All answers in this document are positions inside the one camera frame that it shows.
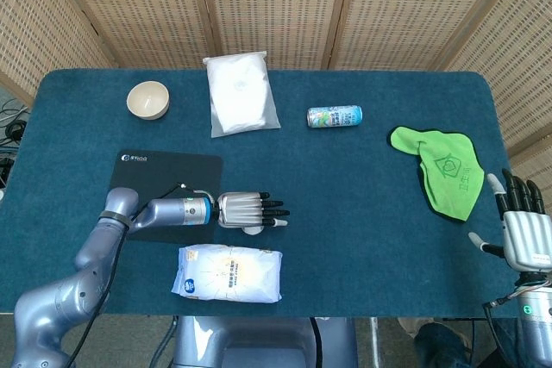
white bag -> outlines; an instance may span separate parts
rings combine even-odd
[[[211,138],[280,128],[268,83],[267,52],[204,58],[210,90]]]
[[[274,303],[282,253],[225,245],[179,249],[172,293],[192,299]]]

green cloth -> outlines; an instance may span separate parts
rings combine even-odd
[[[472,141],[459,133],[397,127],[391,145],[422,159],[423,186],[433,210],[466,221],[485,179]]]

black mouse pad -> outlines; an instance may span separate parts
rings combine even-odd
[[[153,198],[159,198],[176,183],[185,183],[196,190],[206,190],[216,199],[220,191],[222,172],[223,160],[213,155],[127,149],[117,154],[110,189],[129,187],[136,190],[140,196],[139,206]],[[189,191],[177,189],[166,198],[189,196]],[[147,228],[131,234],[129,239],[182,245],[212,243],[215,225],[213,222],[200,226]]]

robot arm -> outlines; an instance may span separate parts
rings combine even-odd
[[[490,308],[517,298],[517,307],[529,356],[552,366],[552,220],[544,211],[543,196],[531,181],[527,184],[503,170],[506,189],[493,175],[487,176],[502,219],[504,247],[483,241],[470,233],[470,240],[483,252],[504,258],[520,274],[510,295],[486,303]]]
[[[211,219],[218,220],[223,227],[244,230],[287,224],[275,217],[289,212],[269,209],[283,203],[267,201],[268,193],[226,193],[215,202],[205,191],[193,192],[201,197],[155,199],[134,218],[138,194],[126,188],[111,190],[97,225],[75,257],[77,273],[25,292],[17,301],[12,368],[66,365],[69,356],[61,350],[61,339],[70,329],[92,318],[110,282],[117,248],[126,232],[206,224]]]

jeans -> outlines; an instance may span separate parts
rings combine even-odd
[[[543,367],[527,356],[518,319],[496,319],[492,325],[511,366]],[[440,323],[423,325],[414,339],[414,347],[418,365],[421,368],[468,368],[470,366],[462,339]]]

